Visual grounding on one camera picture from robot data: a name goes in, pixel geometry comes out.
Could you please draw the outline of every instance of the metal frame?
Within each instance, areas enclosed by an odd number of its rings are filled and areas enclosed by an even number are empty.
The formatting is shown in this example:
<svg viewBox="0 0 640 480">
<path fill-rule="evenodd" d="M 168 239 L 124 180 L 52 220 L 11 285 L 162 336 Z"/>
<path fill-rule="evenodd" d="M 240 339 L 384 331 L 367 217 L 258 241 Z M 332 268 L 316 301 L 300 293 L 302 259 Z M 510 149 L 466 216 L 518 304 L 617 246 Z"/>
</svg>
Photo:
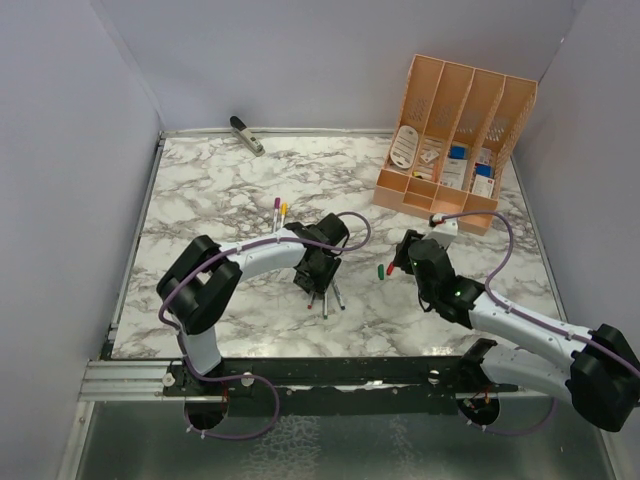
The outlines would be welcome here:
<svg viewBox="0 0 640 480">
<path fill-rule="evenodd" d="M 256 128 L 252 127 L 252 131 L 266 134 L 278 134 L 287 136 L 327 136 L 327 135 L 344 135 L 344 136 L 391 136 L 393 130 L 358 130 L 358 129 L 317 129 L 317 128 Z M 140 210 L 140 215 L 134 232 L 134 241 L 129 252 L 125 272 L 123 275 L 120 290 L 118 292 L 118 300 L 107 338 L 107 343 L 113 343 L 115 340 L 115 332 L 120 321 L 120 316 L 124 306 L 126 290 L 129 284 L 131 270 L 135 261 L 140 235 L 146 219 L 146 214 L 151 202 L 151 194 L 158 173 L 162 152 L 164 150 L 165 140 L 168 138 L 183 137 L 205 137 L 205 136 L 222 136 L 230 134 L 230 128 L 212 128 L 212 129 L 194 129 L 194 130 L 173 130 L 161 131 L 159 140 L 154 153 L 149 182 L 145 190 L 145 196 Z M 537 223 L 533 212 L 529 208 L 529 200 L 525 190 L 522 188 L 520 181 L 520 172 L 518 170 L 515 159 L 511 158 L 516 173 L 516 178 L 520 185 L 524 198 L 525 207 L 529 213 L 531 224 L 534 229 L 536 240 L 540 248 L 542 260 L 546 273 L 549 277 L 549 283 L 558 306 L 560 317 L 566 321 L 566 314 L 562 299 L 558 291 L 553 270 L 549 264 L 548 257 L 545 252 L 544 244 L 540 237 Z M 221 396 L 185 396 L 168 398 L 162 395 L 164 385 L 162 383 L 168 367 L 171 364 L 180 364 L 176 360 L 140 360 L 140 361 L 92 361 L 87 365 L 85 377 L 82 382 L 79 395 L 79 402 L 74 416 L 74 422 L 69 435 L 67 446 L 64 452 L 61 468 L 58 474 L 58 480 L 69 480 L 76 478 L 84 445 L 89 432 L 93 409 L 96 401 L 188 401 L 188 402 L 222 402 Z M 457 393 L 455 398 L 467 398 L 469 394 Z M 537 392 L 523 391 L 512 393 L 501 393 L 500 396 L 517 396 L 531 397 L 542 396 Z M 618 480 L 626 480 L 633 478 L 633 468 L 624 448 L 621 448 L 620 441 L 617 437 L 607 433 L 602 433 L 603 448 L 609 461 L 614 476 Z"/>
</svg>

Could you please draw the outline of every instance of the cable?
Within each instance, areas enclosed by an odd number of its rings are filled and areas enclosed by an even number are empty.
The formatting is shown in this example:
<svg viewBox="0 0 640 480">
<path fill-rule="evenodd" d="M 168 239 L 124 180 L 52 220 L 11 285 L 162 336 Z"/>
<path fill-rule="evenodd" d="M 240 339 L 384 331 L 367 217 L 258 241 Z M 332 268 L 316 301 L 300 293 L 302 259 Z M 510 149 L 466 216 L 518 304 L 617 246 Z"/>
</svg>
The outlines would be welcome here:
<svg viewBox="0 0 640 480">
<path fill-rule="evenodd" d="M 571 336 L 572 338 L 575 338 L 576 340 L 580 340 L 581 342 L 589 345 L 590 347 L 595 348 L 596 350 L 602 352 L 603 354 L 605 354 L 609 358 L 615 360 L 620 365 L 622 365 L 627 370 L 629 370 L 631 373 L 633 373 L 636 377 L 640 378 L 640 370 L 638 370 L 636 367 L 634 367 L 631 363 L 626 361 L 624 358 L 622 358 L 617 353 L 612 352 L 611 350 L 609 350 L 608 348 L 600 345 L 599 343 L 595 342 L 594 340 L 592 340 L 590 338 L 587 338 L 587 337 L 584 337 L 582 335 L 575 335 L 575 334 L 574 335 L 570 335 L 569 331 L 567 331 L 567 330 L 565 330 L 563 328 L 559 328 L 559 327 L 553 326 L 553 325 L 548 325 L 546 322 L 538 320 L 534 316 L 529 315 L 528 313 L 525 313 L 525 312 L 523 312 L 521 310 L 518 310 L 517 308 L 510 307 L 508 304 L 506 304 L 505 302 L 500 300 L 493 293 L 493 290 L 491 289 L 490 284 L 491 284 L 491 281 L 495 278 L 495 276 L 498 273 L 500 273 L 500 271 L 504 268 L 504 266 L 507 264 L 507 262 L 511 258 L 511 254 L 513 253 L 513 247 L 514 247 L 514 243 L 515 243 L 514 235 L 513 235 L 513 229 L 511 228 L 511 224 L 509 223 L 509 220 L 507 220 L 507 218 L 504 215 L 502 215 L 501 213 L 498 213 L 498 212 L 494 212 L 492 210 L 476 210 L 476 211 L 472 211 L 472 212 L 463 212 L 463 213 L 455 213 L 455 214 L 451 214 L 451 215 L 443 215 L 442 216 L 442 220 L 445 221 L 445 220 L 450 220 L 450 219 L 453 219 L 453 218 L 466 217 L 468 215 L 493 215 L 494 217 L 498 217 L 505 224 L 505 226 L 507 227 L 507 232 L 509 233 L 509 246 L 507 248 L 507 253 L 505 254 L 504 258 L 502 259 L 502 262 L 500 262 L 500 265 L 498 265 L 493 272 L 491 272 L 489 275 L 487 275 L 487 279 L 484 282 L 484 288 L 485 288 L 485 290 L 487 292 L 487 295 L 489 295 L 489 298 L 496 305 L 504 308 L 505 310 L 509 310 L 510 309 L 511 313 L 515 313 L 520 318 L 522 318 L 524 320 L 527 320 L 528 322 L 531 322 L 534 325 L 542 327 L 542 328 L 544 328 L 544 329 L 546 329 L 546 330 L 548 330 L 550 332 L 556 333 L 558 335 L 562 335 L 564 337 Z"/>
<path fill-rule="evenodd" d="M 462 413 L 460 410 L 458 410 L 458 415 L 460 415 L 465 420 L 468 420 L 469 422 L 471 422 L 470 425 L 474 426 L 479 430 L 482 430 L 483 432 L 491 433 L 493 435 L 500 435 L 502 437 L 522 437 L 524 435 L 530 435 L 532 433 L 536 433 L 539 430 L 542 430 L 547 425 L 547 423 L 549 423 L 549 420 L 553 418 L 557 410 L 558 410 L 558 400 L 553 398 L 551 403 L 551 408 L 549 408 L 547 415 L 542 420 L 540 420 L 540 422 L 536 423 L 532 427 L 525 428 L 523 430 L 500 430 L 497 428 L 491 428 L 490 426 L 486 426 L 486 425 L 484 426 L 478 425 L 477 423 L 474 423 L 469 418 L 467 418 L 466 415 Z"/>
<path fill-rule="evenodd" d="M 332 250 L 335 252 L 352 252 L 354 250 L 358 250 L 359 248 L 362 248 L 363 246 L 365 246 L 369 240 L 371 239 L 371 224 L 369 223 L 369 221 L 366 219 L 366 217 L 364 215 L 361 215 L 358 212 L 341 212 L 337 214 L 338 217 L 343 217 L 343 216 L 352 216 L 352 217 L 357 217 L 360 220 L 362 220 L 364 222 L 364 225 L 367 229 L 367 234 L 364 238 L 364 240 L 362 240 L 360 243 L 353 245 L 351 247 L 346 247 L 346 242 L 343 243 L 342 247 L 336 247 L 334 245 L 329 245 L 326 243 L 321 243 L 321 242 L 316 242 L 314 240 L 308 240 L 305 238 L 290 238 L 290 237 L 283 237 L 283 238 L 264 238 L 262 240 L 256 240 L 255 242 L 251 242 L 248 243 L 246 245 L 242 246 L 242 251 L 244 252 L 245 250 L 249 250 L 252 248 L 256 248 L 256 247 L 261 247 L 263 245 L 269 245 L 272 243 L 279 243 L 279 242 L 289 242 L 289 243 L 302 243 L 304 245 L 311 245 L 314 247 L 319 247 L 322 248 L 324 250 Z M 176 285 L 176 288 L 174 288 L 171 293 L 167 296 L 167 298 L 164 300 L 164 302 L 162 303 L 162 305 L 160 306 L 160 310 L 158 311 L 158 319 L 164 323 L 165 325 L 168 325 L 172 328 L 174 328 L 178 333 L 180 333 L 181 329 L 180 326 L 172 321 L 169 320 L 168 318 L 166 318 L 164 316 L 164 314 L 166 313 L 166 311 L 169 309 L 169 305 L 171 304 L 171 302 L 173 301 L 173 299 L 176 297 L 176 295 L 178 295 L 178 293 L 180 292 L 180 290 L 182 290 L 189 282 L 191 282 L 199 273 L 203 272 L 204 270 L 206 270 L 208 267 L 210 267 L 211 265 L 215 264 L 218 260 L 228 257 L 229 255 L 233 255 L 235 253 L 238 252 L 237 248 L 230 248 L 229 250 L 225 250 L 224 252 L 220 252 L 217 255 L 214 255 L 213 257 L 211 257 L 210 259 L 208 259 L 205 262 L 202 262 L 200 265 L 198 265 L 189 275 L 187 275 L 184 280 L 182 280 L 178 285 Z M 183 356 L 184 356 L 184 363 L 187 365 L 187 368 L 189 369 L 189 371 L 191 372 L 191 374 L 197 378 L 198 380 L 202 381 L 202 382 L 208 382 L 208 383 L 220 383 L 220 382 L 229 382 L 232 380 L 240 380 L 242 378 L 253 378 L 254 380 L 258 380 L 259 382 L 264 383 L 267 387 L 269 387 L 269 389 L 271 390 L 271 392 L 273 393 L 274 399 L 275 399 L 275 407 L 274 407 L 274 413 L 273 416 L 271 417 L 271 420 L 269 420 L 269 423 L 264 426 L 263 428 L 261 428 L 260 430 L 253 432 L 253 433 L 247 433 L 247 434 L 241 434 L 241 435 L 226 435 L 226 434 L 220 434 L 220 433 L 214 433 L 214 432 L 210 432 L 209 430 L 198 430 L 195 427 L 193 427 L 193 425 L 190 424 L 189 419 L 187 417 L 187 421 L 189 423 L 189 430 L 194 430 L 198 433 L 200 433 L 201 436 L 206 436 L 206 437 L 211 437 L 211 438 L 218 438 L 218 439 L 222 439 L 222 440 L 249 440 L 252 438 L 256 438 L 259 437 L 260 435 L 268 432 L 271 428 L 273 428 L 273 426 L 276 424 L 276 422 L 278 421 L 278 415 L 280 414 L 280 397 L 278 396 L 278 391 L 276 390 L 276 387 L 266 378 L 261 377 L 259 375 L 231 375 L 228 377 L 214 377 L 214 378 L 210 378 L 207 377 L 205 375 L 202 375 L 201 373 L 197 372 L 196 369 L 193 367 L 193 364 L 191 363 L 191 360 L 189 359 L 189 356 L 187 355 L 187 351 L 184 347 L 184 343 L 182 341 L 182 337 L 180 335 L 178 335 L 178 346 L 180 347 L 180 351 L 182 352 Z"/>
</svg>

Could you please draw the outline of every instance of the marble table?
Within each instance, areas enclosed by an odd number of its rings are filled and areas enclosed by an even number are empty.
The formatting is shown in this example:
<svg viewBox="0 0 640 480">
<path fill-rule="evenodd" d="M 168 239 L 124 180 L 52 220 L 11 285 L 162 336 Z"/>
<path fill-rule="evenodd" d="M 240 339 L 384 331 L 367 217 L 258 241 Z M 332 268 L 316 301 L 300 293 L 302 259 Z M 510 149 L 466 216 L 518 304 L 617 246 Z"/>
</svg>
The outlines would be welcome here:
<svg viewBox="0 0 640 480">
<path fill-rule="evenodd" d="M 424 220 L 372 205 L 373 188 L 390 139 L 372 136 L 262 137 L 266 153 L 254 157 L 231 136 L 168 138 L 139 239 L 112 358 L 170 358 L 179 354 L 171 329 L 157 319 L 155 286 L 198 235 L 214 241 L 270 232 L 275 197 L 290 205 L 289 221 L 315 223 L 329 212 L 355 210 L 373 226 L 370 243 L 343 256 L 337 273 L 347 308 L 330 297 L 306 308 L 293 270 L 242 283 L 217 323 L 227 357 L 459 355 L 488 335 L 424 313 L 413 277 L 396 270 L 380 281 L 377 266 L 393 258 L 406 229 L 426 232 Z M 494 282 L 499 292 L 558 318 L 549 278 L 513 167 L 507 165 L 499 210 L 516 235 L 510 263 Z M 352 241 L 363 237 L 346 219 Z M 449 252 L 456 270 L 483 280 L 507 244 L 497 220 L 486 236 L 461 233 Z"/>
</svg>

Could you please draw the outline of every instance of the wooden organizer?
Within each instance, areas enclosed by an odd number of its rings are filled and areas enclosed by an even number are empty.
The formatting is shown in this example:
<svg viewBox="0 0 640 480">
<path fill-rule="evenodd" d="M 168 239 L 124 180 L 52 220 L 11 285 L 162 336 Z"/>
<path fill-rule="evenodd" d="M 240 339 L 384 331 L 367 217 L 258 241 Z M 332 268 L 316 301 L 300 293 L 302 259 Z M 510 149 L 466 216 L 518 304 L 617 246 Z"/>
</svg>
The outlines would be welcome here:
<svg viewBox="0 0 640 480">
<path fill-rule="evenodd" d="M 393 138 L 400 126 L 410 125 L 420 135 L 418 150 L 408 170 L 397 168 L 387 154 L 373 203 L 425 219 L 433 213 L 495 211 L 502 171 L 533 109 L 537 88 L 533 80 L 416 55 Z M 440 154 L 425 166 L 420 156 L 429 145 L 437 145 Z M 462 190 L 439 183 L 452 145 L 469 152 Z M 495 180 L 491 198 L 470 192 L 475 161 L 483 147 L 491 150 Z M 484 235 L 492 219 L 474 215 L 460 218 L 459 225 Z"/>
</svg>

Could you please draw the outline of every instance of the white marble surface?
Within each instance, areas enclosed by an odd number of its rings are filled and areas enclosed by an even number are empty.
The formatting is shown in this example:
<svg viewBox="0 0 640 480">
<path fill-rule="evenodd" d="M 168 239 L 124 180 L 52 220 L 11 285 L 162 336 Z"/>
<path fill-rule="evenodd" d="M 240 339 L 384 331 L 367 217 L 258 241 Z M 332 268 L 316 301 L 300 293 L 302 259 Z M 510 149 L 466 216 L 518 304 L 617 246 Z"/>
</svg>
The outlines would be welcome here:
<svg viewBox="0 0 640 480">
<path fill-rule="evenodd" d="M 407 228 L 426 232 L 424 220 L 372 205 L 373 188 L 389 139 L 383 137 L 262 138 L 266 154 L 255 158 L 232 137 L 173 138 L 165 144 L 140 238 L 113 358 L 176 357 L 171 329 L 157 318 L 155 286 L 196 236 L 233 241 L 268 233 L 273 201 L 290 205 L 288 220 L 315 223 L 329 212 L 355 210 L 373 226 L 365 248 L 344 255 L 336 278 L 347 304 L 330 298 L 306 308 L 293 285 L 293 270 L 243 283 L 217 323 L 224 356 L 309 357 L 462 354 L 481 337 L 425 314 L 413 277 L 396 270 L 378 280 L 377 265 L 393 258 Z M 534 232 L 511 164 L 505 170 L 499 210 L 517 237 L 514 255 L 495 288 L 523 306 L 558 317 Z M 352 241 L 363 225 L 346 220 Z M 450 248 L 456 270 L 483 280 L 502 258 L 505 228 L 494 221 L 486 236 L 462 233 Z"/>
</svg>

